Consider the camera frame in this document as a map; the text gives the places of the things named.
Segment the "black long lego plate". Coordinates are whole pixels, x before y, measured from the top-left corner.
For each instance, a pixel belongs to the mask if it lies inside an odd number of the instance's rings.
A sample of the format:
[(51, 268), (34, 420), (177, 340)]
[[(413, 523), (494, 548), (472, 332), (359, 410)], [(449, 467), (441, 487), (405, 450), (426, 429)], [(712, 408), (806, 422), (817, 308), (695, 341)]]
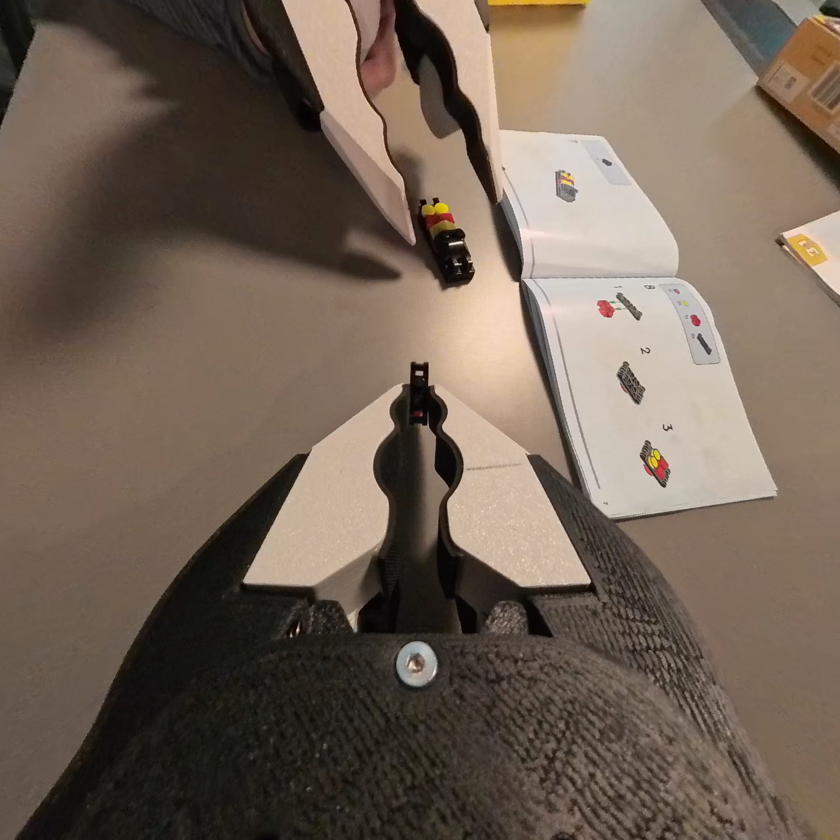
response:
[[(429, 364), (428, 362), (412, 362), (409, 376), (409, 393), (406, 410), (407, 422), (410, 426), (427, 425), (429, 405)], [(413, 411), (425, 412), (423, 423), (414, 423)]]

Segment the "colourful printed leaflet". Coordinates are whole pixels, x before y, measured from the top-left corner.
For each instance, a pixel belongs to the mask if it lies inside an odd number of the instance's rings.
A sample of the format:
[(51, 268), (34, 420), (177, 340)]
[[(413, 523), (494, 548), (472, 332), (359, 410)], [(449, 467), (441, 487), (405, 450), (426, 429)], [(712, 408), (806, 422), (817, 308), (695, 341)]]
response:
[(839, 212), (783, 232), (776, 243), (819, 279), (828, 296), (839, 302)]

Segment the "yellow cardboard toy box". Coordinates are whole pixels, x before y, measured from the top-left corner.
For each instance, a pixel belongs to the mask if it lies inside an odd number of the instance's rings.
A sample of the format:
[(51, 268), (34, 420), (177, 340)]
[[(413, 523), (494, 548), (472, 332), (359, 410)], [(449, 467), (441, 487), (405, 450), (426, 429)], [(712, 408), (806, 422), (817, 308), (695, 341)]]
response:
[(758, 89), (839, 152), (839, 19), (817, 14), (794, 31)]

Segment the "person's left hand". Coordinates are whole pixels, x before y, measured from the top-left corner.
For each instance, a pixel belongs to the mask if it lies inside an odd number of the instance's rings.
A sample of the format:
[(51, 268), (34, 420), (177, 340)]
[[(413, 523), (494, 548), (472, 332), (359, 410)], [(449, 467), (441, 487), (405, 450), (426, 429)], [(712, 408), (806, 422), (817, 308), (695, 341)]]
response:
[(373, 45), (360, 64), (360, 80), (365, 93), (375, 98), (393, 84), (399, 62), (398, 43), (393, 21), (383, 18), (385, 27), (378, 32)]

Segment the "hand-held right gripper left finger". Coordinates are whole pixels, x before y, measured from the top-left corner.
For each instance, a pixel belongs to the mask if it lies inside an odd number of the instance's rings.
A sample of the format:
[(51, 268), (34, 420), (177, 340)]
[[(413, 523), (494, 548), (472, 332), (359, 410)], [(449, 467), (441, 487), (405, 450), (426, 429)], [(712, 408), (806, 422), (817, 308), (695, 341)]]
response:
[(315, 444), (249, 566), (243, 585), (341, 605), (357, 632), (384, 591), (379, 560), (391, 525), (385, 445), (398, 433), (395, 385)]

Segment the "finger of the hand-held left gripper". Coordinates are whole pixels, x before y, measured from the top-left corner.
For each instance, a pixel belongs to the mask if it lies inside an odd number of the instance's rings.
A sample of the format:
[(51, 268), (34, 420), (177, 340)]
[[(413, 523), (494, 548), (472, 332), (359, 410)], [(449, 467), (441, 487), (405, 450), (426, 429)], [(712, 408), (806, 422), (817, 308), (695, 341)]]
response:
[(490, 202), (503, 197), (497, 89), (488, 2), (395, 1), (395, 32), (422, 92), (428, 127), (460, 130)]
[(318, 94), (322, 132), (383, 217), (414, 246), (405, 183), (385, 122), (361, 81), (361, 32), (352, 4), (288, 1), (283, 7)]

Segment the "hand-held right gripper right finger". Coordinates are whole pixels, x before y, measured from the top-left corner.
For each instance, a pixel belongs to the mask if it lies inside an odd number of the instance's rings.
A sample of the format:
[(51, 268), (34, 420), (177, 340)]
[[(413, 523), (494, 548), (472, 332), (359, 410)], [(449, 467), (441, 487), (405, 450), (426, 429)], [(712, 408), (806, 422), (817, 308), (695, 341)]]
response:
[(453, 393), (431, 386), (428, 427), (446, 491), (438, 510), (437, 573), (465, 633), (497, 604), (592, 593), (592, 578), (529, 452)]

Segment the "instruction booklet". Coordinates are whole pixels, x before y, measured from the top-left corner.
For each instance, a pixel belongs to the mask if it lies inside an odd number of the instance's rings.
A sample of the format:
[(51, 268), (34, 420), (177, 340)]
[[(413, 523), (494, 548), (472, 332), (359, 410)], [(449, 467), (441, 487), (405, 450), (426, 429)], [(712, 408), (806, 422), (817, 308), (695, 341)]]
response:
[(602, 136), (500, 132), (502, 208), (576, 474), (614, 520), (770, 499), (715, 319)]

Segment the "black red yellow lego assembly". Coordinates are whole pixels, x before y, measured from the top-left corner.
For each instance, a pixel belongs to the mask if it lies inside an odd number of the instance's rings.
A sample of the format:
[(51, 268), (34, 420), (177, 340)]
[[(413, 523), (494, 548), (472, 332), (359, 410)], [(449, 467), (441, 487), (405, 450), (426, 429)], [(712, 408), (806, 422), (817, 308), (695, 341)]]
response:
[(422, 199), (417, 220), (444, 285), (462, 286), (473, 280), (475, 267), (465, 231), (457, 225), (446, 203)]

